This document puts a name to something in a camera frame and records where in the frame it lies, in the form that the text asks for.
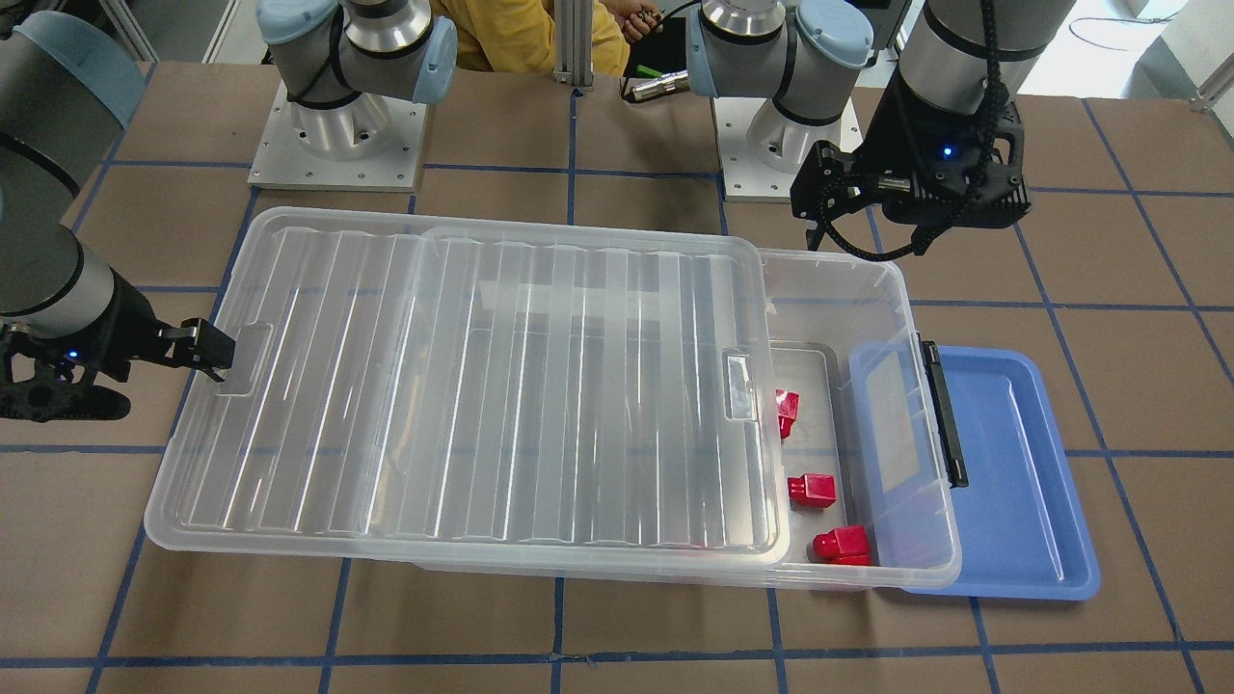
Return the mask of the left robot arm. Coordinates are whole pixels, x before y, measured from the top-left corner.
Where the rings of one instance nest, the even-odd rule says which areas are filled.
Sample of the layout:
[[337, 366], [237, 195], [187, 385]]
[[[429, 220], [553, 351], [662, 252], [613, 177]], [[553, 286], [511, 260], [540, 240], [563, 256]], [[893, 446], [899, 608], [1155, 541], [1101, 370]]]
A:
[[758, 98], [752, 144], [793, 177], [807, 249], [891, 262], [949, 228], [1007, 228], [1030, 212], [1021, 85], [1070, 1], [926, 1], [861, 144], [828, 137], [875, 54], [847, 1], [701, 1], [684, 20], [690, 86]]

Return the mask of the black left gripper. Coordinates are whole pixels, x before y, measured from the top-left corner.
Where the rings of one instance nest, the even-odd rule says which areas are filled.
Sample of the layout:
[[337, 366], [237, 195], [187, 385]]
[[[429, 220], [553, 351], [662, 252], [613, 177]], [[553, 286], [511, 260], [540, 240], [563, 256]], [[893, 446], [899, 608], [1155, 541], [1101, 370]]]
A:
[[1007, 228], [1030, 211], [1023, 149], [1004, 83], [979, 85], [979, 109], [963, 115], [930, 105], [895, 73], [856, 149], [811, 146], [791, 184], [791, 211], [807, 224], [807, 249], [830, 238], [858, 254], [835, 220], [879, 205], [892, 224], [913, 226], [900, 254], [926, 254], [948, 228]]

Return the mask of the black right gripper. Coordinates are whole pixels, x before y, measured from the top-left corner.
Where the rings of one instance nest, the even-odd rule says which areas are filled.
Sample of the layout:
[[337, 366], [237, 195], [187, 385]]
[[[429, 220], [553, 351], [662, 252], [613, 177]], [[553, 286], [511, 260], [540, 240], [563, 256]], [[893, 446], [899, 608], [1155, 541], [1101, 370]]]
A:
[[234, 340], [210, 321], [160, 321], [151, 303], [121, 277], [100, 316], [77, 333], [39, 337], [32, 328], [2, 328], [1, 416], [37, 424], [116, 421], [130, 399], [97, 384], [97, 375], [126, 383], [133, 361], [186, 368], [222, 379], [232, 368]]

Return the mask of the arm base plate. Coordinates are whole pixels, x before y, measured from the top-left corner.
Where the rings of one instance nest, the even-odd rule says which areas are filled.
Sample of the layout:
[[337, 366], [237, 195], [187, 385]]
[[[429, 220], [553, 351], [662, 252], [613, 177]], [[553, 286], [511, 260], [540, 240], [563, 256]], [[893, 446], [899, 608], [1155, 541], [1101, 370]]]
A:
[[718, 144], [724, 198], [735, 203], [784, 203], [816, 141], [843, 152], [861, 144], [854, 105], [821, 127], [784, 119], [768, 98], [714, 98], [714, 143]]
[[431, 107], [362, 93], [313, 110], [275, 93], [248, 183], [262, 190], [412, 194], [420, 182]]

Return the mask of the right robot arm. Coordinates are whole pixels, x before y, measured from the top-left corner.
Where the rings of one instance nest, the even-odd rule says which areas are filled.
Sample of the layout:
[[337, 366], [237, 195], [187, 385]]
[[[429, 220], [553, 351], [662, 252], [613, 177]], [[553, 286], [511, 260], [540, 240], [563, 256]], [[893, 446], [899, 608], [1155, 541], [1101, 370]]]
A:
[[28, 14], [2, 40], [1, 409], [6, 420], [121, 420], [132, 361], [222, 382], [234, 341], [210, 321], [159, 320], [151, 303], [63, 224], [126, 130], [146, 80], [114, 40], [73, 14]]

